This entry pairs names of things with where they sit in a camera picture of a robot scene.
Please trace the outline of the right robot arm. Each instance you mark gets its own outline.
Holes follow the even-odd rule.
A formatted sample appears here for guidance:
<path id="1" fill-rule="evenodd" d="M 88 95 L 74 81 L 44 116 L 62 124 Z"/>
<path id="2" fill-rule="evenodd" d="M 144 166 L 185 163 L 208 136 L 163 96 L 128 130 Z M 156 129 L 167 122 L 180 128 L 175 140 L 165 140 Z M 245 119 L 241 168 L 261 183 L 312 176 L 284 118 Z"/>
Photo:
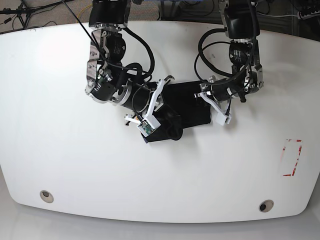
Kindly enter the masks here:
<path id="1" fill-rule="evenodd" d="M 87 62 L 85 93 L 99 103 L 110 102 L 132 111 L 131 121 L 154 129 L 173 126 L 180 117 L 164 100 L 168 76 L 152 82 L 155 57 L 149 45 L 128 28 L 129 0 L 94 0 L 89 16 L 90 57 Z M 148 70 L 137 62 L 123 65 L 127 45 L 121 31 L 138 40 L 150 60 Z"/>

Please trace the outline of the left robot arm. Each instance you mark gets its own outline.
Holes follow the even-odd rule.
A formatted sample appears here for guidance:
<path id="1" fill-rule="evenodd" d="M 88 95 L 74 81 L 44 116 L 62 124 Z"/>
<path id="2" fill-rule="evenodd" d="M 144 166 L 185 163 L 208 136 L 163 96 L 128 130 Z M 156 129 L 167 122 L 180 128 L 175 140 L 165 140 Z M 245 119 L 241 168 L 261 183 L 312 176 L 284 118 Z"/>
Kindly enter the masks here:
<path id="1" fill-rule="evenodd" d="M 202 62 L 214 73 L 223 78 L 199 80 L 202 82 L 202 93 L 209 102 L 230 103 L 239 98 L 241 103 L 247 101 L 246 96 L 258 92 L 263 86 L 263 67 L 260 62 L 259 42 L 260 26 L 257 18 L 256 3 L 253 0 L 220 0 L 219 13 L 223 27 L 208 30 L 198 42 L 196 60 Z M 214 34 L 225 33 L 228 42 L 228 57 L 231 72 L 218 69 L 205 56 L 205 40 Z"/>

